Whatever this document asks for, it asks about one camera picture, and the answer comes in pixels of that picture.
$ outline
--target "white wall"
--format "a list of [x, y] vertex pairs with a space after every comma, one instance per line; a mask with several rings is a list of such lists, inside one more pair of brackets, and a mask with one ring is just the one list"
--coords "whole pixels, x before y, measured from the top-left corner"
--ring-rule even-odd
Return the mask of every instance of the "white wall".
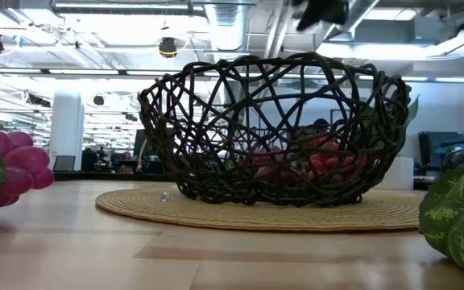
[[[408, 127], [406, 144], [400, 154], [420, 162], [419, 132], [462, 131], [464, 133], [464, 85], [436, 83], [409, 83], [409, 85], [412, 86], [412, 100], [420, 94], [419, 110]], [[293, 89], [277, 89], [278, 94], [297, 92]], [[369, 89], [361, 90], [362, 96], [368, 96], [369, 93]], [[292, 100], [282, 101], [285, 110], [290, 108], [293, 103]], [[330, 109], [337, 109], [337, 107], [335, 101], [312, 100], [304, 107], [300, 125], [312, 124], [318, 118], [329, 121]], [[280, 115], [273, 102], [263, 106], [263, 112], [272, 125], [276, 126], [280, 122]], [[294, 123], [295, 118], [296, 112], [291, 118], [291, 124]], [[251, 125], [258, 126], [257, 122], [253, 122]]]

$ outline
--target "table surface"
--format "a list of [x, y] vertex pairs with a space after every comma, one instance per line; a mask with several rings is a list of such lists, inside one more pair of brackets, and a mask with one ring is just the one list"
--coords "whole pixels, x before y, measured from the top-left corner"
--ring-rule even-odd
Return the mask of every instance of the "table surface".
[[0, 209], [0, 289], [464, 288], [464, 271], [415, 231], [207, 230], [94, 207], [94, 198], [106, 191], [174, 186], [87, 180], [26, 193]]

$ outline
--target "round straw mat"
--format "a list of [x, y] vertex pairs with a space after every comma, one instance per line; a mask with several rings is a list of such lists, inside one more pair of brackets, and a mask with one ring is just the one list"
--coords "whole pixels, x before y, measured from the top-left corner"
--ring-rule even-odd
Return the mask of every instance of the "round straw mat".
[[268, 203], [211, 205], [191, 200], [176, 188], [119, 190], [96, 199], [98, 207], [111, 213], [154, 222], [235, 230], [315, 232], [417, 229], [418, 204], [416, 197], [366, 193], [360, 204], [331, 208]]

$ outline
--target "wooden table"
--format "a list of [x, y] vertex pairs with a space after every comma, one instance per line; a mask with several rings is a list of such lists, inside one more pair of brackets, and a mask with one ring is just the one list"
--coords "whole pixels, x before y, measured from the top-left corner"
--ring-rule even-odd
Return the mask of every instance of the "wooden table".
[[23, 195], [0, 209], [0, 289], [464, 289], [464, 271], [416, 232], [206, 230], [94, 207], [105, 191], [172, 186], [69, 181]]

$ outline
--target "fruit bowl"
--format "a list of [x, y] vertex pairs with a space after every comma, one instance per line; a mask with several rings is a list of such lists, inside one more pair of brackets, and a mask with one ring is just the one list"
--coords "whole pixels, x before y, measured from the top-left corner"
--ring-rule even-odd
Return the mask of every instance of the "fruit bowl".
[[[305, 76], [307, 67], [323, 75]], [[202, 77], [216, 81], [209, 95], [195, 93]], [[276, 89], [287, 79], [299, 89]], [[367, 98], [359, 80], [371, 84]], [[351, 88], [349, 97], [344, 88]], [[387, 77], [372, 64], [353, 67], [316, 53], [243, 56], [187, 64], [155, 80], [139, 95], [139, 115], [147, 141], [187, 197], [355, 204], [404, 145], [409, 91], [399, 76]], [[338, 118], [331, 125], [305, 123], [314, 117], [305, 111], [322, 101], [336, 106]]]

